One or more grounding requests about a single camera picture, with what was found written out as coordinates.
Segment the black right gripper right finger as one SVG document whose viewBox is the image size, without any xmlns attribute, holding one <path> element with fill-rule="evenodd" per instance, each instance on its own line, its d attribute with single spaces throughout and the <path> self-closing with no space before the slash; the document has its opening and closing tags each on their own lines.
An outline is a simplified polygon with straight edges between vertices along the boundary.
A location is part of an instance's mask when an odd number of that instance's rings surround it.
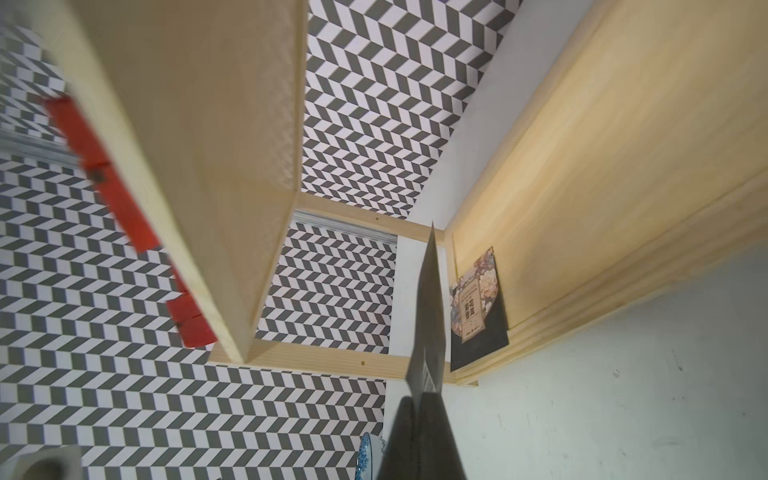
<svg viewBox="0 0 768 480">
<path fill-rule="evenodd" d="M 418 479 L 466 478 L 442 396 L 424 393 L 417 423 Z"/>
</svg>

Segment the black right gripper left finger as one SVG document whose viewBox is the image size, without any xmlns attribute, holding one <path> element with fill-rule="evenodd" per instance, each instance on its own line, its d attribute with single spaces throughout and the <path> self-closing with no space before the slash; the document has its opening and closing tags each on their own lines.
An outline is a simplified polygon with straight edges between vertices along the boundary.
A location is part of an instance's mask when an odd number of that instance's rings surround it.
<svg viewBox="0 0 768 480">
<path fill-rule="evenodd" d="M 413 480 L 417 478 L 414 435 L 415 407 L 411 397 L 399 403 L 390 439 L 381 460 L 378 480 Z"/>
</svg>

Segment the brown tea bag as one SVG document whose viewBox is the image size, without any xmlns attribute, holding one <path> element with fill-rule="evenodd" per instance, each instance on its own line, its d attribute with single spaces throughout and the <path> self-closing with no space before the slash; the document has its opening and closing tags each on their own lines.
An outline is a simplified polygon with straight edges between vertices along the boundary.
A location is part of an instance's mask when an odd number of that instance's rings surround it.
<svg viewBox="0 0 768 480">
<path fill-rule="evenodd" d="M 492 247 L 451 286 L 450 293 L 452 371 L 509 345 L 508 321 Z"/>
<path fill-rule="evenodd" d="M 416 294 L 414 346 L 406 382 L 416 403 L 425 394 L 440 394 L 445 370 L 445 317 L 436 231 L 431 228 Z"/>
</svg>

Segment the red tea bag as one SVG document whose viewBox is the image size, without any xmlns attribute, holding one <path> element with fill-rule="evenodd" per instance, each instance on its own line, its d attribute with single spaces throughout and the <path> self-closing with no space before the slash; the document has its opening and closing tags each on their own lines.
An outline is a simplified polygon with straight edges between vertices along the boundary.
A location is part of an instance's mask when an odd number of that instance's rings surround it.
<svg viewBox="0 0 768 480">
<path fill-rule="evenodd" d="M 166 305 L 183 345 L 199 348 L 216 343 L 215 333 L 174 266 L 171 266 L 171 272 L 179 295 Z"/>
<path fill-rule="evenodd" d="M 43 101 L 43 106 L 63 133 L 69 147 L 80 158 L 81 168 L 135 250 L 142 253 L 159 248 L 159 239 L 75 101 L 69 96 L 48 98 Z"/>
</svg>

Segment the light wooden two-tier shelf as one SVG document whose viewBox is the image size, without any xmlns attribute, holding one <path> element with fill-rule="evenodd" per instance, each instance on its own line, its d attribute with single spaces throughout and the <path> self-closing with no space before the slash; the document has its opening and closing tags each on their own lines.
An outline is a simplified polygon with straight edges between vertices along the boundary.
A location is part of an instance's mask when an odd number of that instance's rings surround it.
<svg viewBox="0 0 768 480">
<path fill-rule="evenodd" d="M 304 193 L 303 1 L 27 1 L 26 16 L 216 336 L 215 363 L 401 379 L 403 357 L 258 339 Z M 467 384 L 767 236 L 767 5 L 597 1 L 447 227 L 496 253 L 509 344 Z"/>
</svg>

